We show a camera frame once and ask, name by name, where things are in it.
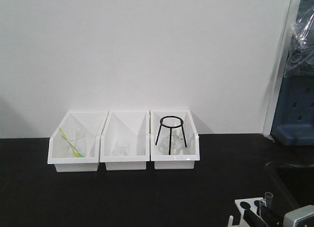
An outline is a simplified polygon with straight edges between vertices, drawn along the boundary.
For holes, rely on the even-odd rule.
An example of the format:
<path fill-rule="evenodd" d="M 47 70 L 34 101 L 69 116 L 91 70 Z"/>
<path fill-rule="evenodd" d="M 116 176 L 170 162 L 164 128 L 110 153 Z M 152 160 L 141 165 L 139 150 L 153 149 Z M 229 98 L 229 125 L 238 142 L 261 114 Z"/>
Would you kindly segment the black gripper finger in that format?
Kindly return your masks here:
<path fill-rule="evenodd" d="M 250 227 L 267 227 L 267 224 L 251 209 L 244 210 L 244 220 Z"/>
<path fill-rule="evenodd" d="M 283 227 L 284 218 L 270 208 L 265 208 L 261 218 L 268 227 Z"/>

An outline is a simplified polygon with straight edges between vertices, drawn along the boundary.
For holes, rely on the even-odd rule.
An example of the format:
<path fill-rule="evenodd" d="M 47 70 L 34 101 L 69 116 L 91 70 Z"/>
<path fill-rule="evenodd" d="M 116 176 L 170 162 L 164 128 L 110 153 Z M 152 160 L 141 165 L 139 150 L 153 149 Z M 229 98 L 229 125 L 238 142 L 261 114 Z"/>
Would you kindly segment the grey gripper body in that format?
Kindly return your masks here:
<path fill-rule="evenodd" d="M 279 227 L 313 227 L 314 206 L 307 205 L 286 213 Z"/>

